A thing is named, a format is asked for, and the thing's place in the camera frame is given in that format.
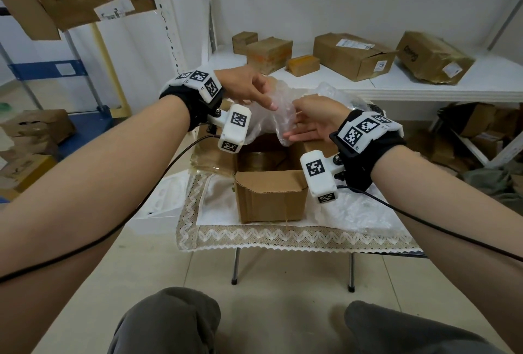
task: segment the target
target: gray pants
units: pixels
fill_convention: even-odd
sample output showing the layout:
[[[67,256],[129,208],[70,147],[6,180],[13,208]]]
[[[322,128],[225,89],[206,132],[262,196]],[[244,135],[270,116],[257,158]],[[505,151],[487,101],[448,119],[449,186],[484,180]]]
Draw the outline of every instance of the gray pants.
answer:
[[[109,354],[217,353],[216,300],[188,288],[166,288],[121,319]],[[364,354],[502,354],[482,337],[459,328],[360,301],[345,311],[355,352]]]

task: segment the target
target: yellow pole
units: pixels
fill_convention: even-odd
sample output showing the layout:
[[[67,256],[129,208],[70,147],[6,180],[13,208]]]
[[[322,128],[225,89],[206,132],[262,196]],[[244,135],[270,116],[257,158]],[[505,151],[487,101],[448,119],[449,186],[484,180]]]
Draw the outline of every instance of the yellow pole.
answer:
[[[96,22],[90,23],[89,26],[91,27],[91,31],[93,32],[95,43],[98,46],[98,49],[100,50],[102,58],[104,59],[105,67],[107,68],[107,72],[109,73],[109,78],[111,79],[112,85],[114,86],[118,99],[120,100],[121,106],[118,108],[111,109],[111,116],[113,119],[119,119],[121,117],[130,117],[132,114],[131,108],[129,107],[126,96],[123,93],[120,80],[116,75],[114,65],[112,64],[111,57],[109,56],[109,52],[107,51],[104,38],[101,36],[100,29],[98,29]]]

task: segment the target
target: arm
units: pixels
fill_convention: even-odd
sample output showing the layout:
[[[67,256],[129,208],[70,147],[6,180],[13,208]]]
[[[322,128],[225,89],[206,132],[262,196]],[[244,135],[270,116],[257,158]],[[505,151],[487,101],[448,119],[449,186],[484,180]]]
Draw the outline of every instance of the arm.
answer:
[[[227,96],[271,107],[268,81],[251,68],[215,71]],[[103,236],[144,199],[189,127],[166,96],[63,160],[2,212],[0,276]],[[29,353],[94,270],[118,233],[56,265],[0,285],[0,352]]]
[[[302,114],[291,140],[328,139],[350,112],[323,97],[295,102]],[[421,219],[523,255],[523,217],[404,146],[376,163],[371,177],[387,201]],[[398,214],[439,270],[483,313],[514,352],[523,351],[523,265]]]

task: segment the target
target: mounting screw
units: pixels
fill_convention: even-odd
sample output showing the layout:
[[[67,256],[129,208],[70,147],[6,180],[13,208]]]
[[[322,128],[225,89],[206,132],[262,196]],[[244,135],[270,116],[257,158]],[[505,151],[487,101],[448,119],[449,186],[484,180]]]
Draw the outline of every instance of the mounting screw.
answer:
[[[333,163],[336,164],[336,165],[341,165],[343,164],[343,161],[342,161],[342,158],[339,156],[339,154],[336,154],[336,156],[334,156],[334,158],[332,159]]]

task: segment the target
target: hand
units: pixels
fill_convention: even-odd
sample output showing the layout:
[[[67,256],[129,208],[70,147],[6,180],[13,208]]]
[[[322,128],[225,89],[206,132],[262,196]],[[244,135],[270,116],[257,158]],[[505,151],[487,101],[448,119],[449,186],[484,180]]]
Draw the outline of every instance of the hand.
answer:
[[[329,142],[329,135],[336,131],[350,113],[350,109],[326,96],[307,95],[294,102],[297,124],[284,138],[291,142],[323,139]]]
[[[229,98],[242,104],[246,103],[245,101],[255,101],[266,109],[278,110],[278,106],[273,104],[271,98],[266,95],[271,91],[269,79],[251,66],[215,70],[214,73]]]

